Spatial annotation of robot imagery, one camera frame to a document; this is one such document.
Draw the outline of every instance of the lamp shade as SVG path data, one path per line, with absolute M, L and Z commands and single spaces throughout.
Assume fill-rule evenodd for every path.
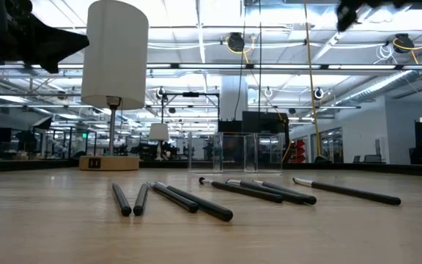
M 167 124 L 151 124 L 149 140 L 169 140 L 169 128 L 167 128 Z
M 81 100 L 108 108 L 107 97 L 122 99 L 120 108 L 144 106 L 149 22 L 123 1 L 95 1 L 89 7 Z

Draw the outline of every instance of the wall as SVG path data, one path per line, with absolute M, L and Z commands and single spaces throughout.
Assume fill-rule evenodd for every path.
M 362 103 L 361 109 L 341 110 L 334 120 L 319 120 L 319 131 L 334 128 L 342 129 L 344 162 L 352 163 L 356 155 L 375 154 L 375 141 L 381 141 L 381 154 L 385 162 L 389 162 L 387 137 L 387 120 L 385 116 L 385 98 L 377 98 L 373 103 Z M 292 139 L 315 133 L 314 125 L 293 128 Z
M 422 117 L 422 101 L 385 101 L 388 149 L 391 164 L 410 164 L 409 149 L 415 146 L 415 120 Z

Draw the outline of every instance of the lamp pole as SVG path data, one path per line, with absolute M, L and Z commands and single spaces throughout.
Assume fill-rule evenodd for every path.
M 114 155 L 114 141 L 115 141 L 115 117 L 116 110 L 122 102 L 122 99 L 114 96 L 107 96 L 107 105 L 109 106 L 110 113 L 110 141 L 108 142 L 108 152 Z

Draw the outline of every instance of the column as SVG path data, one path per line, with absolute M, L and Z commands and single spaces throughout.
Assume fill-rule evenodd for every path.
M 235 119 L 242 121 L 242 112 L 248 110 L 248 85 L 245 76 L 222 76 L 221 77 L 221 115 L 222 121 Z

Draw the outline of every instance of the small lamp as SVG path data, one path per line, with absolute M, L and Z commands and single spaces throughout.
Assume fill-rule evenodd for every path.
M 156 161 L 162 161 L 160 144 L 163 140 L 169 140 L 169 128 L 167 128 L 167 124 L 151 124 L 149 140 L 158 141 L 158 157 L 156 158 Z

